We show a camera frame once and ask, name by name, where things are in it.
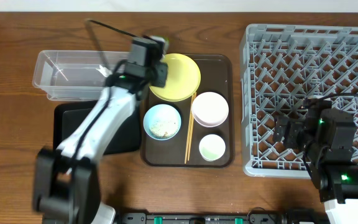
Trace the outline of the pink white bowl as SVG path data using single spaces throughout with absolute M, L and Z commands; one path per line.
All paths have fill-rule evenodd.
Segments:
M 229 114 L 229 105 L 222 95 L 209 91 L 194 99 L 191 112 L 197 123 L 213 128 L 225 122 Z

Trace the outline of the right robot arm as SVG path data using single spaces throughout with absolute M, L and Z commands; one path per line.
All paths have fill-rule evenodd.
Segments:
M 357 126 L 352 114 L 322 98 L 305 99 L 303 119 L 277 116 L 273 141 L 303 153 L 303 163 L 330 223 L 358 223 Z

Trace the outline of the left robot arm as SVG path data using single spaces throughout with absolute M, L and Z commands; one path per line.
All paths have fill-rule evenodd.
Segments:
M 134 37 L 127 59 L 109 71 L 101 96 L 79 127 L 35 162 L 32 208 L 63 223 L 113 223 L 116 210 L 101 201 L 98 164 L 150 86 L 164 87 L 168 40 Z

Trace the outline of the light blue bowl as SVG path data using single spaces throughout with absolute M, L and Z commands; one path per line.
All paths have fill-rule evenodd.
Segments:
M 181 128 L 181 116 L 176 108 L 159 104 L 147 110 L 143 127 L 152 139 L 164 141 L 171 139 Z

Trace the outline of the white green cup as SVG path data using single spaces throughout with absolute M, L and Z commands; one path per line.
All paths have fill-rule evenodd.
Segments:
M 226 144 L 221 136 L 209 134 L 203 137 L 199 143 L 201 157 L 208 161 L 220 159 L 226 151 Z

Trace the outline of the wooden chopstick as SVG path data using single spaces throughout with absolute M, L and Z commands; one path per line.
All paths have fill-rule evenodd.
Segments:
M 193 123 L 194 123 L 193 113 L 192 110 L 190 110 L 189 121 L 188 121 L 188 132 L 187 132 L 187 139 L 186 139 L 185 164 L 187 164 L 187 162 L 190 160 Z
M 191 96 L 191 104 L 190 104 L 190 116 L 189 116 L 189 123 L 188 123 L 188 135 L 187 135 L 187 144 L 186 144 L 186 155 L 185 155 L 185 164 L 190 160 L 190 152 L 191 152 L 191 141 L 192 141 L 192 134 L 193 134 L 193 123 L 194 117 L 192 112 L 192 104 L 196 98 L 196 92 Z

